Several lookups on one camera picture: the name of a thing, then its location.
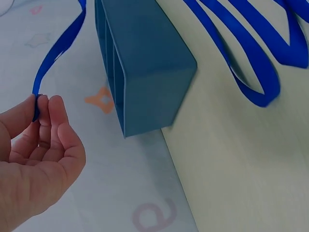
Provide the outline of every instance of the orange star print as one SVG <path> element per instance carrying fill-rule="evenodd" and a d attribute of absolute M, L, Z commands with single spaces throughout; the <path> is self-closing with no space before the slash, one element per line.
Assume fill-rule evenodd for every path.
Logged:
<path fill-rule="evenodd" d="M 103 97 L 107 97 L 109 101 L 104 103 L 102 101 Z M 114 108 L 111 92 L 106 87 L 102 87 L 96 95 L 85 98 L 85 102 L 96 105 L 106 114 L 112 112 L 112 109 Z"/>

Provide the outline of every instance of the blue ribbon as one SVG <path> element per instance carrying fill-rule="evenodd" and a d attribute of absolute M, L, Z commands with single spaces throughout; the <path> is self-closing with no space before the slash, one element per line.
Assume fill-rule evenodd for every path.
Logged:
<path fill-rule="evenodd" d="M 191 11 L 200 20 L 206 31 L 209 33 L 216 46 L 223 55 L 227 65 L 232 72 L 235 81 L 240 88 L 241 92 L 255 105 L 260 107 L 268 106 L 276 97 L 280 94 L 280 83 L 276 70 L 274 69 L 271 61 L 261 48 L 261 46 L 255 41 L 252 35 L 244 28 L 244 26 L 237 21 L 237 19 L 217 0 L 201 0 L 201 2 L 208 7 L 216 16 L 227 26 L 227 28 L 233 33 L 241 47 L 245 51 L 248 60 L 256 74 L 263 93 L 259 93 L 252 90 L 240 79 L 237 78 L 236 71 L 239 67 L 235 61 L 228 54 L 228 48 L 226 47 L 224 40 L 220 33 L 216 29 L 215 25 L 208 17 L 203 8 L 198 4 L 196 0 L 183 0 Z"/>
<path fill-rule="evenodd" d="M 307 0 L 285 0 L 293 11 L 309 23 L 309 2 Z"/>
<path fill-rule="evenodd" d="M 82 12 L 74 20 L 74 22 L 64 31 L 64 33 L 59 37 L 59 39 L 47 53 L 35 77 L 32 90 L 32 93 L 36 97 L 34 117 L 32 120 L 33 122 L 39 117 L 40 114 L 37 101 L 39 97 L 39 90 L 42 79 L 44 78 L 47 71 L 52 67 L 54 62 L 71 47 L 84 23 L 86 16 L 86 0 L 78 0 L 78 2 L 81 5 Z"/>
<path fill-rule="evenodd" d="M 248 2 L 248 0 L 228 0 L 245 17 L 254 30 L 265 42 L 275 59 L 283 65 L 307 68 L 309 55 L 305 35 L 298 21 L 288 5 L 283 0 L 274 0 L 287 14 L 290 45 L 280 36 L 274 27 Z M 300 0 L 291 0 L 293 4 L 302 8 Z M 309 19 L 309 4 L 307 3 L 307 18 Z"/>

